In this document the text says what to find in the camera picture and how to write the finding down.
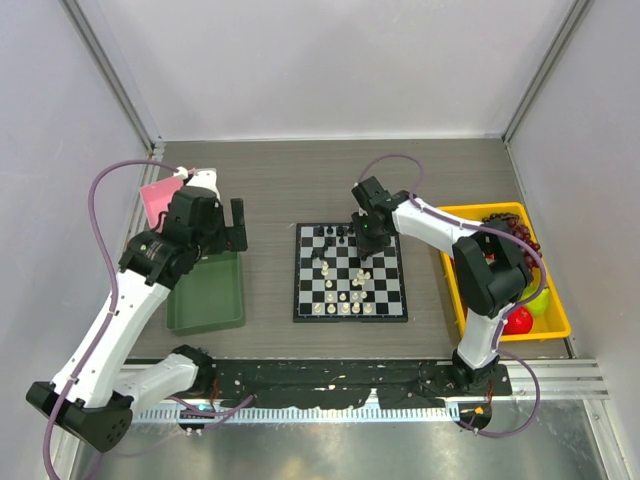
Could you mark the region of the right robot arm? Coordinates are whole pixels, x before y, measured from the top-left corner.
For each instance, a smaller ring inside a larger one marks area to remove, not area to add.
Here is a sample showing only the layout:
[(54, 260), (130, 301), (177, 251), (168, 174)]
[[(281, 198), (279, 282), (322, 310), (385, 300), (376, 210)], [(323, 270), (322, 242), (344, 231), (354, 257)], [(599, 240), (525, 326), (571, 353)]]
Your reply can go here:
[(503, 319), (533, 280), (517, 239), (501, 221), (468, 222), (405, 190), (391, 194), (374, 176), (356, 183), (351, 193), (359, 207), (351, 221), (360, 258), (404, 235), (453, 260), (467, 320), (452, 354), (451, 382), (465, 394), (478, 392), (497, 365)]

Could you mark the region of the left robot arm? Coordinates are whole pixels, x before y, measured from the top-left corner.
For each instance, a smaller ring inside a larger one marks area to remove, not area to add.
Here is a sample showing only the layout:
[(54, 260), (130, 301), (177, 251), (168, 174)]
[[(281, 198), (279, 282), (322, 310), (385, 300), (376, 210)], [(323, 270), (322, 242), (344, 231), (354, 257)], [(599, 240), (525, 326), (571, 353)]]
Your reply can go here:
[(50, 381), (33, 383), (27, 402), (100, 453), (112, 450), (133, 419), (173, 394), (206, 396), (213, 360), (182, 345), (142, 373), (121, 380), (119, 371), (143, 328), (180, 279), (205, 256), (247, 248), (244, 205), (231, 202), (226, 225), (215, 169), (176, 169), (178, 189), (156, 225), (132, 237), (118, 263), (107, 265), (111, 292), (89, 331)]

